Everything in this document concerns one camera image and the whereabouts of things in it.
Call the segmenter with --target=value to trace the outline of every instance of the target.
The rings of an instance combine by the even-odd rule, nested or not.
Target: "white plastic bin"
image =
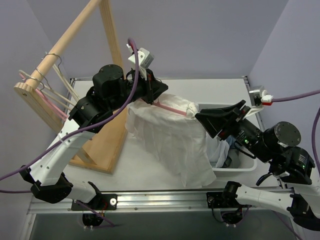
[[[201,111],[202,109],[218,109],[218,108],[225,108],[230,106],[229,104],[214,104],[214,103],[203,103],[203,102],[198,102],[198,104],[199,104],[199,111]],[[252,159],[241,152],[239,153],[239,161],[240,161],[239,168],[213,167],[212,169],[217,177],[231,177],[231,176],[236,176],[243,172],[254,171],[258,165],[257,159]]]

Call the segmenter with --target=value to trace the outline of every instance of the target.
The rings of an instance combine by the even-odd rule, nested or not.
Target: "wooden rod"
[[[71,40],[74,38],[74,36],[77,34],[81,26],[84,24],[84,22],[89,18],[89,16],[92,14],[92,12],[96,9],[98,4],[101,2],[101,0],[90,0],[90,2],[85,6],[85,8],[80,12],[80,14],[76,17],[76,19],[71,23],[71,25],[68,27],[68,29],[64,32],[64,34],[60,37],[60,39],[56,42],[56,44],[53,46],[53,48],[49,51],[49,53],[54,53],[59,56],[61,56],[68,46],[68,44],[71,42]],[[42,60],[42,62],[38,65],[37,69],[43,74],[46,75],[50,68],[54,65],[54,63],[57,61],[58,57],[53,54],[49,54],[45,56],[45,58]],[[31,74],[31,77],[38,79],[41,81],[44,76],[41,75],[38,71],[34,70]],[[39,85],[39,82],[34,79],[28,79],[26,81],[26,84],[32,87],[33,89],[36,89]]]
[[[106,38],[108,39],[109,49],[111,52],[113,64],[116,64],[123,69],[124,64],[122,62],[118,35],[116,31],[114,16],[112,14],[112,9],[110,6],[110,1],[102,0],[101,3],[99,4],[99,9],[100,9],[100,14],[101,14]]]

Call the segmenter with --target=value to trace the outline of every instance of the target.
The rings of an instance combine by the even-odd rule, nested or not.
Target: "wooden base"
[[[106,124],[92,140],[83,145],[82,148],[94,162],[83,162],[78,156],[75,156],[69,164],[112,174],[126,139],[126,120],[127,109],[123,110],[113,121]]]

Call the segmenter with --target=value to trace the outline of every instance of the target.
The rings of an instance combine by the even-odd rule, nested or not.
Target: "wooden clothes rack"
[[[37,70],[33,71],[31,78],[27,79],[25,82],[18,82],[14,86],[15,92],[55,133],[60,132],[63,123],[36,93],[36,89],[39,85],[39,81],[43,80],[44,76],[58,60],[58,56],[63,54],[64,50],[75,37],[84,22],[98,6],[113,63],[123,68],[123,61],[110,1],[90,0],[49,51],[50,54],[47,54],[37,66]],[[104,173],[113,173],[127,134],[125,129],[126,116],[127,111],[124,110],[116,117],[116,121],[111,121],[106,124],[92,140],[83,145],[76,156],[70,161],[70,164]]]

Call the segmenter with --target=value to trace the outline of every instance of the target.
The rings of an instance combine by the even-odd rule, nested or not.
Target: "white table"
[[[179,79],[163,82],[169,86],[167,93],[179,95],[193,102],[233,105],[246,100],[250,105],[249,94],[243,79]],[[74,89],[84,97],[92,85],[91,80],[77,80]],[[249,120],[258,126],[255,116],[250,117]],[[232,177],[218,177],[206,188],[222,189],[227,181],[255,187],[258,178],[266,174],[268,169],[268,164],[258,160],[255,171]],[[101,191],[184,189],[180,176],[168,172],[131,134],[126,137],[113,175],[70,165],[64,169],[64,173],[77,180],[91,181]],[[261,184],[261,187],[277,186],[278,182],[274,177],[269,177]]]

